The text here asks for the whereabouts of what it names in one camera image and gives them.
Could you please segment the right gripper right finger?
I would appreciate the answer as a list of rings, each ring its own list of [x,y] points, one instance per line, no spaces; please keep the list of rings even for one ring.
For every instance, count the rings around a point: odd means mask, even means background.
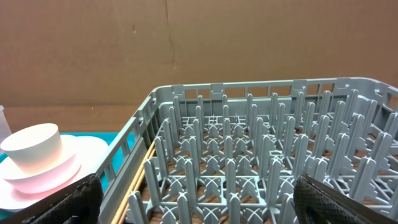
[[[335,191],[309,175],[296,179],[293,207],[297,220],[304,223],[394,224],[369,207]]]

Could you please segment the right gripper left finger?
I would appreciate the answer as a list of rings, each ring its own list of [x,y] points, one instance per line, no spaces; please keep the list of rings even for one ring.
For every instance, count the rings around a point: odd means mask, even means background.
[[[100,176],[87,175],[43,200],[1,220],[1,223],[98,223],[104,197]]]

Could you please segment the cream paper cup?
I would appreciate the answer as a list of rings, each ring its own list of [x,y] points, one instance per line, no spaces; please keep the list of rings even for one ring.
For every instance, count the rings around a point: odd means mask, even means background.
[[[8,136],[1,143],[16,171],[31,174],[43,172],[56,164],[63,154],[58,126],[43,123],[24,128]]]

